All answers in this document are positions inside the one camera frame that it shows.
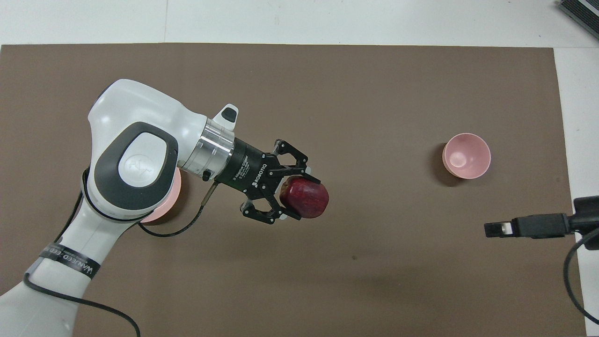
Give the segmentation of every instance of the brown surface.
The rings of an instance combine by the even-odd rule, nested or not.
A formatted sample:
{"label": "brown surface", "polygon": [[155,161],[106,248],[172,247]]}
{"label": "brown surface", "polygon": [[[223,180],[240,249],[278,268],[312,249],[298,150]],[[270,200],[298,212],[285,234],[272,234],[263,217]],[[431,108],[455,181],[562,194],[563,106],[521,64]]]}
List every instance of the brown surface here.
{"label": "brown surface", "polygon": [[[573,238],[487,239],[482,226],[571,209],[551,49],[3,46],[0,293],[66,220],[89,107],[119,78],[208,116],[236,104],[236,136],[263,151],[289,141],[331,196],[320,218],[268,226],[223,186],[181,236],[125,233],[85,297],[144,336],[584,335],[561,279]],[[461,132],[491,147],[480,179],[443,168]],[[186,205],[155,229],[183,226],[207,188],[186,175]],[[132,333],[80,308],[76,336]]]}

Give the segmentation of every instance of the pink bowl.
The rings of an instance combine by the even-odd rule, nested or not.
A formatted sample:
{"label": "pink bowl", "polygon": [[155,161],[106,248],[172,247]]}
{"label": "pink bowl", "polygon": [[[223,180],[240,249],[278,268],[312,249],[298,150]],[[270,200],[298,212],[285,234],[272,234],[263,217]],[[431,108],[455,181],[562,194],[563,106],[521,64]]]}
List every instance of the pink bowl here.
{"label": "pink bowl", "polygon": [[179,192],[181,192],[181,171],[177,167],[175,168],[173,188],[171,188],[171,191],[168,193],[167,199],[158,205],[154,212],[141,220],[141,223],[145,224],[146,222],[158,220],[165,215],[171,208],[173,208],[173,205],[175,205],[175,201],[177,201],[177,198],[179,197]]}
{"label": "pink bowl", "polygon": [[443,165],[454,176],[478,178],[491,165],[491,151],[487,143],[472,133],[455,135],[443,149]]}

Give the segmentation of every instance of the label band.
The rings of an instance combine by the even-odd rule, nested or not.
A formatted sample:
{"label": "label band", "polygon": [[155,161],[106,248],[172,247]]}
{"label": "label band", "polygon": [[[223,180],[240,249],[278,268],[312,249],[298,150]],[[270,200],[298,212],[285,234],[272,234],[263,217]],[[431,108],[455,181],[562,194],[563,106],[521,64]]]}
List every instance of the label band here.
{"label": "label band", "polygon": [[41,251],[40,256],[60,262],[65,266],[86,275],[90,279],[93,278],[98,272],[98,269],[100,269],[100,264],[96,261],[58,243],[47,245],[44,250]]}

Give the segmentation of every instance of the apple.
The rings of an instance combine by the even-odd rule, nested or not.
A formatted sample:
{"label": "apple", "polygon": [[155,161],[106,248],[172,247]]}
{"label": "apple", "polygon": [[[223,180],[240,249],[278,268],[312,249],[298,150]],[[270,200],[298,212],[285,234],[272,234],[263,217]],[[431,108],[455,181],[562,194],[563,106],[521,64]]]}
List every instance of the apple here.
{"label": "apple", "polygon": [[302,218],[320,216],[329,203],[329,192],[321,183],[301,176],[291,176],[281,186],[281,203]]}

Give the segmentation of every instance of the black cable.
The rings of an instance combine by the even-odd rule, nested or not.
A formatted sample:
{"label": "black cable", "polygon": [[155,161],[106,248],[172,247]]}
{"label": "black cable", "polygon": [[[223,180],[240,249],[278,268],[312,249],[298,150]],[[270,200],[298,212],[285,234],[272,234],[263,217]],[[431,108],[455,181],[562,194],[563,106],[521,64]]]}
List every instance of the black cable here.
{"label": "black cable", "polygon": [[591,231],[587,235],[584,235],[582,237],[582,239],[580,239],[580,241],[576,242],[576,244],[572,248],[570,248],[570,251],[568,252],[568,255],[566,255],[565,260],[564,260],[564,284],[565,284],[565,289],[568,292],[568,296],[570,296],[570,299],[574,303],[574,306],[576,307],[576,309],[578,309],[578,311],[580,311],[586,318],[590,319],[595,324],[599,324],[599,320],[596,319],[593,315],[589,314],[589,312],[586,311],[582,307],[580,302],[578,302],[578,300],[574,296],[574,292],[572,291],[572,286],[570,285],[570,278],[568,276],[569,275],[568,270],[570,268],[570,261],[576,254],[576,251],[578,250],[578,248],[580,248],[582,245],[589,242],[591,239],[595,238],[598,235],[599,235],[599,228],[595,228],[593,231]]}
{"label": "black cable", "polygon": [[[75,215],[77,214],[77,209],[79,208],[79,206],[81,205],[81,201],[83,199],[83,193],[79,192],[79,196],[77,197],[77,201],[75,202],[75,207],[73,208],[73,211],[71,212],[71,216],[69,216],[69,219],[66,221],[64,227],[62,228],[62,230],[60,231],[60,234],[58,234],[58,236],[56,237],[56,239],[54,240],[54,242],[57,242],[60,237],[64,234],[64,232],[67,230],[67,228],[71,225],[73,219],[75,218]],[[141,337],[141,332],[140,332],[140,328],[139,326],[137,326],[137,323],[133,320],[133,318],[131,318],[130,316],[128,316],[127,314],[125,314],[122,311],[119,311],[117,309],[114,309],[112,307],[109,307],[107,305],[103,305],[97,302],[93,302],[90,300],[84,300],[84,299],[80,299],[77,297],[73,297],[73,296],[69,296],[66,294],[61,294],[58,293],[56,291],[44,288],[44,287],[40,287],[37,284],[34,284],[33,282],[31,282],[29,280],[29,273],[26,272],[25,275],[23,276],[23,283],[25,283],[25,285],[35,291],[39,291],[42,294],[47,294],[50,296],[54,296],[63,300],[68,300],[71,302],[75,302],[75,303],[81,303],[81,304],[85,304],[85,305],[89,305],[92,306],[94,308],[98,308],[98,309],[102,309],[102,310],[106,310],[108,312],[111,312],[115,315],[121,316],[124,319],[126,319],[129,323],[131,323],[131,325],[133,326],[133,328],[135,329],[135,334],[137,337]]]}
{"label": "black cable", "polygon": [[182,232],[186,231],[189,229],[189,227],[191,227],[196,220],[199,218],[199,216],[202,214],[202,210],[204,210],[204,206],[206,206],[206,204],[208,203],[208,200],[210,199],[210,197],[212,196],[212,193],[214,192],[214,190],[216,189],[216,187],[218,186],[218,182],[214,182],[212,184],[212,186],[210,187],[210,189],[208,190],[208,192],[206,192],[206,195],[204,196],[204,199],[202,200],[200,206],[199,206],[199,210],[198,213],[195,215],[195,217],[187,224],[187,226],[181,228],[178,231],[175,231],[173,233],[168,233],[168,234],[160,234],[160,233],[156,233],[154,231],[149,230],[148,228],[146,228],[146,226],[142,225],[141,222],[138,222],[137,224],[140,226],[141,229],[143,229],[143,231],[145,231],[146,233],[148,233],[149,235],[152,236],[157,236],[157,237],[171,237],[171,236],[175,236],[175,235],[179,235]]}
{"label": "black cable", "polygon": [[156,232],[153,232],[153,231],[149,230],[148,228],[146,228],[146,226],[142,225],[142,224],[141,224],[141,222],[138,222],[138,223],[137,223],[137,225],[139,225],[139,226],[140,226],[140,228],[141,228],[141,229],[143,229],[143,230],[144,230],[146,233],[148,233],[149,235],[153,235],[153,236],[157,236],[157,237],[171,237],[171,236],[179,235],[179,234],[181,234],[182,232],[184,232],[184,231],[188,230],[188,229],[189,229],[189,227],[191,227],[191,226],[192,226],[192,225],[195,223],[195,221],[196,221],[196,220],[199,218],[200,214],[202,214],[202,210],[204,210],[204,205],[201,205],[201,206],[199,207],[199,211],[198,211],[198,213],[197,213],[197,214],[195,215],[195,217],[194,217],[194,218],[193,218],[193,219],[192,219],[192,220],[191,220],[191,221],[190,221],[190,222],[187,224],[187,226],[185,226],[185,227],[181,228],[180,230],[178,230],[178,231],[175,231],[175,232],[173,232],[173,233],[168,233],[168,234],[160,234],[160,233],[156,233]]}
{"label": "black cable", "polygon": [[66,221],[65,226],[62,227],[60,234],[58,234],[58,236],[54,239],[54,242],[58,242],[58,240],[60,240],[60,237],[65,233],[66,229],[69,228],[69,225],[71,224],[71,222],[75,218],[75,215],[77,214],[77,209],[81,205],[82,199],[83,199],[83,192],[79,191],[79,196],[77,197],[77,201],[75,202],[75,207],[73,207],[71,216],[69,216],[69,220]]}
{"label": "black cable", "polygon": [[126,319],[129,323],[131,323],[131,325],[133,325],[133,328],[135,329],[135,334],[137,335],[137,337],[141,337],[141,332],[140,332],[140,327],[137,326],[137,323],[133,320],[133,318],[129,317],[126,313],[119,311],[117,309],[111,308],[107,305],[103,305],[97,302],[93,302],[90,300],[84,300],[84,299],[80,299],[77,297],[73,297],[73,296],[69,296],[69,295],[65,295],[65,294],[61,294],[61,293],[57,293],[53,290],[50,289],[46,289],[44,287],[40,287],[37,284],[32,283],[29,280],[29,273],[25,273],[25,275],[23,276],[23,282],[25,283],[25,285],[27,285],[29,288],[35,290],[35,291],[39,291],[40,293],[43,294],[48,294],[50,296],[54,296],[54,297],[58,297],[60,299],[63,300],[68,300],[71,302],[75,302],[75,303],[81,303],[81,304],[85,304],[85,305],[89,305],[98,309],[102,309],[102,310],[106,310],[108,312],[112,312],[115,315],[119,315],[121,317],[123,317],[124,319]]}

